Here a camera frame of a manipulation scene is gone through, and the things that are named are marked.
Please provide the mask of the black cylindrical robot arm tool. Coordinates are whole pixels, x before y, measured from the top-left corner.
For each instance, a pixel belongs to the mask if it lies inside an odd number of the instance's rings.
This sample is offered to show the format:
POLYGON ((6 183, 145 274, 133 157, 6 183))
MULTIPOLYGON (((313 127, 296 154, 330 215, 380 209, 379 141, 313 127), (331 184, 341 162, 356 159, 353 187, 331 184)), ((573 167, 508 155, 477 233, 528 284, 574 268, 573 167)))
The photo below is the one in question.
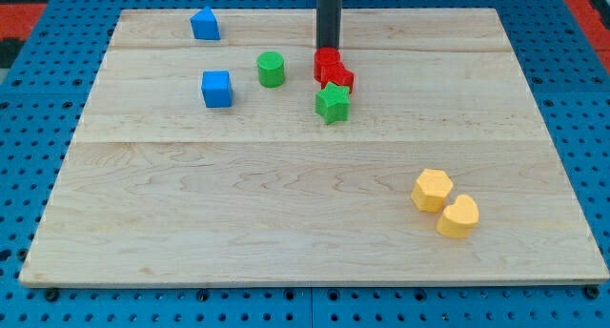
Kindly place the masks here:
POLYGON ((316 47, 339 48, 342 0, 316 0, 316 47))

